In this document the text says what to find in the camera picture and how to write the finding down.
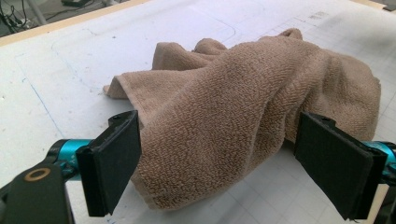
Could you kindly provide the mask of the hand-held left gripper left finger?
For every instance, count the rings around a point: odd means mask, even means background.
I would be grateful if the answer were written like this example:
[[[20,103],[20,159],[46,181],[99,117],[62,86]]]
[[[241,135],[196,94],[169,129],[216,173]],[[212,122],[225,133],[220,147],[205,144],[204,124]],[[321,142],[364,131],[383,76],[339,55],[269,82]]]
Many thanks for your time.
[[[111,117],[109,126],[76,151],[90,217],[112,215],[139,162],[138,112]]]

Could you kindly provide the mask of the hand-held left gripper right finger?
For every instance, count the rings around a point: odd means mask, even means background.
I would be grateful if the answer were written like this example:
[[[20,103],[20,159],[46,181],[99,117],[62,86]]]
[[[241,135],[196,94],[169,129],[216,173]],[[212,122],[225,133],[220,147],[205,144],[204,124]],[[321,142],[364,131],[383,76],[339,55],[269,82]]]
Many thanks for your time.
[[[387,154],[368,147],[321,115],[300,115],[296,160],[344,219],[366,219]]]

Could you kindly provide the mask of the brown towel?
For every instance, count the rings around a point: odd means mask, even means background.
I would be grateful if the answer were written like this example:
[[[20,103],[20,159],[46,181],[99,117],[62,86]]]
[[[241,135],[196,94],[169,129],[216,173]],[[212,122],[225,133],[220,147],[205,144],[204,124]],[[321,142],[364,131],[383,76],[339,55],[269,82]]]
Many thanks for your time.
[[[306,42],[297,29],[227,48],[159,44],[148,71],[105,86],[139,114],[132,180],[148,207],[175,210],[222,192],[293,140],[302,112],[375,135],[381,86],[363,62]]]

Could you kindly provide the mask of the white foam mat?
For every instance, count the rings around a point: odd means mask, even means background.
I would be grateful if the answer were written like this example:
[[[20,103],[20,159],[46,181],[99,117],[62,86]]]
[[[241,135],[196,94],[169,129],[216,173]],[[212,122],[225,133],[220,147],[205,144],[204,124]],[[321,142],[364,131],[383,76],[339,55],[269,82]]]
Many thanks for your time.
[[[94,138],[129,109],[103,88],[151,67],[160,42],[231,47],[290,27],[306,41],[367,63],[382,85],[375,136],[396,143],[396,14],[351,0],[150,0],[104,8],[0,38],[0,187],[62,138]],[[353,224],[284,147],[228,191],[176,212],[150,210],[134,188],[110,217],[89,217],[67,185],[78,224]]]

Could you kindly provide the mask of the white stand leg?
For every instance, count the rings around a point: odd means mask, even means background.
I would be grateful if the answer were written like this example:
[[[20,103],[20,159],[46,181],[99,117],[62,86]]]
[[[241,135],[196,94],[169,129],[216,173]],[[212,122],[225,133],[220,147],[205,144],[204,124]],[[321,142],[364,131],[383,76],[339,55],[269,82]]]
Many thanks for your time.
[[[28,3],[29,7],[30,7],[30,8],[32,9],[32,11],[34,12],[34,14],[35,14],[35,16],[36,16],[36,18],[37,18],[37,20],[38,20],[38,23],[39,23],[40,25],[46,25],[48,22],[47,22],[47,20],[44,18],[43,14],[42,14],[42,12],[40,11],[40,9],[39,9],[37,3],[35,2],[35,0],[26,0],[26,1],[27,1],[27,3]]]

